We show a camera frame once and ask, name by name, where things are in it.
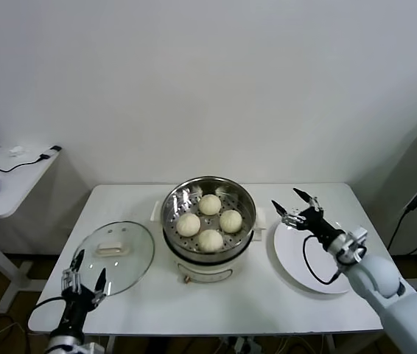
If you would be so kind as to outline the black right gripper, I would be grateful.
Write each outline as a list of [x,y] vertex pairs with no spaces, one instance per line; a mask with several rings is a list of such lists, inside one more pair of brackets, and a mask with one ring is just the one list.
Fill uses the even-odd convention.
[[330,247],[343,234],[343,230],[334,228],[323,218],[323,210],[316,197],[298,188],[294,188],[293,191],[303,201],[308,203],[310,207],[300,212],[300,214],[294,214],[288,212],[282,205],[272,200],[271,203],[281,217],[281,222],[294,229],[311,232],[318,239],[322,247]]

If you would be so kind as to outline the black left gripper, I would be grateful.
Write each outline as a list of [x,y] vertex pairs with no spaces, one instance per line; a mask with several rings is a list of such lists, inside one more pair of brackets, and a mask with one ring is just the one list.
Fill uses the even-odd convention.
[[106,297],[106,269],[102,269],[94,287],[94,292],[81,288],[80,266],[85,250],[82,249],[73,257],[70,266],[62,273],[62,297],[65,310],[60,320],[60,329],[65,334],[82,334],[87,314],[95,309]]

